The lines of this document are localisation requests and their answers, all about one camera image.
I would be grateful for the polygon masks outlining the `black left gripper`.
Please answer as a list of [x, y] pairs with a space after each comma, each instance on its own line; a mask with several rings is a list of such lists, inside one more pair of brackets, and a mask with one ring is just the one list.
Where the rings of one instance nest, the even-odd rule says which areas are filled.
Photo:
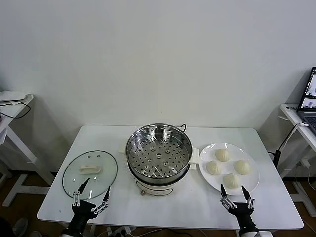
[[80, 185], [79, 189], [73, 192], [72, 210], [74, 216], [68, 227], [72, 232], [83, 232], [87, 222], [90, 219], [94, 219], [96, 214], [100, 214], [108, 208], [108, 200], [110, 197], [111, 188], [110, 186], [108, 187], [106, 194], [99, 206], [84, 200], [80, 201], [80, 195], [83, 193], [89, 180], [90, 178], [87, 178], [85, 182]]

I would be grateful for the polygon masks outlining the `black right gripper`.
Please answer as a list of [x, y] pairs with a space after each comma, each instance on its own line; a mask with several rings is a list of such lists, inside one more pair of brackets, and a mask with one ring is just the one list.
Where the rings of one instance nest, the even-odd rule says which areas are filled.
[[246, 202], [232, 202], [226, 193], [224, 185], [221, 184], [221, 204], [228, 209], [228, 212], [237, 218], [240, 231], [258, 231], [255, 223], [252, 221], [251, 214], [254, 212], [254, 201], [249, 191], [241, 186]]

